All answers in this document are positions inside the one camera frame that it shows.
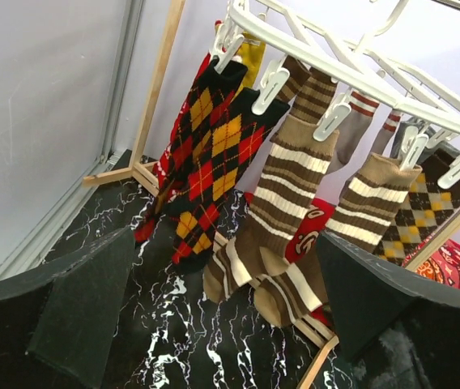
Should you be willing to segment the white plastic clip hanger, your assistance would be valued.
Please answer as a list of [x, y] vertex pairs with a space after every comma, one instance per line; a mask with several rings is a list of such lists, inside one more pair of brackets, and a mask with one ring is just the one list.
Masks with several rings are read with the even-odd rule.
[[440, 130], [428, 137], [422, 130], [410, 143], [400, 163], [412, 168], [425, 148], [460, 135], [460, 96], [417, 66], [388, 58], [372, 49], [373, 39], [387, 32], [398, 20], [407, 2], [400, 1], [384, 24], [366, 32], [358, 43], [339, 37], [279, 1], [264, 6], [281, 14], [290, 32], [283, 32], [254, 15], [247, 1], [229, 1], [226, 18], [215, 38], [213, 52], [228, 63], [247, 31], [279, 51], [325, 72], [391, 108], [421, 118]]

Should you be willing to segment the yellow sock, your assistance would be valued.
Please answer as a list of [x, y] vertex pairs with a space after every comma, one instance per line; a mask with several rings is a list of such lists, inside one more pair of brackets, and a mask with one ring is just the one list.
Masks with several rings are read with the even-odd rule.
[[242, 35], [245, 39], [231, 61], [231, 65], [232, 71], [239, 73], [243, 70], [243, 66], [246, 66], [247, 72], [243, 76], [232, 100], [236, 98], [243, 88], [252, 88], [254, 86], [266, 50], [266, 44], [249, 32], [242, 32]]

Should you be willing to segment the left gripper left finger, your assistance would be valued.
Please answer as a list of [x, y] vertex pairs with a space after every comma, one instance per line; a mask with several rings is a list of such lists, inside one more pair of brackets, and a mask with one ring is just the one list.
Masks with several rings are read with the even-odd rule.
[[98, 388], [134, 235], [118, 229], [0, 281], [0, 388]]

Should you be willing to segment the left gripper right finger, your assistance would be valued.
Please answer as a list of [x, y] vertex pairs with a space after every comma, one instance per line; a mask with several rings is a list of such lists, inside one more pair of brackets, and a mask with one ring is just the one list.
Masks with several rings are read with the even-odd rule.
[[317, 239], [342, 356], [360, 388], [460, 388], [460, 290]]

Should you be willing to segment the red patterned sock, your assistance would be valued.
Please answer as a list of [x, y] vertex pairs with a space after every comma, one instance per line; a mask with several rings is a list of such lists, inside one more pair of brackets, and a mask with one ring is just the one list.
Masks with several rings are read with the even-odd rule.
[[193, 84], [187, 96], [180, 108], [180, 111], [177, 115], [175, 122], [173, 123], [173, 127], [170, 134], [170, 142], [168, 146], [165, 148], [164, 152], [162, 153], [161, 157], [158, 159], [157, 163], [154, 165], [152, 172], [156, 175], [158, 181], [158, 187], [161, 187], [164, 183], [164, 179], [166, 178], [166, 174], [168, 172], [168, 168], [170, 165], [171, 160], [171, 146], [173, 143], [174, 138], [178, 132], [178, 129], [181, 127], [181, 120], [185, 116], [185, 113], [190, 109], [190, 95], [193, 86], [198, 81], [199, 76], [205, 71], [211, 61], [211, 53], [208, 52], [205, 58], [202, 60], [200, 67], [198, 68], [198, 72], [194, 77]]

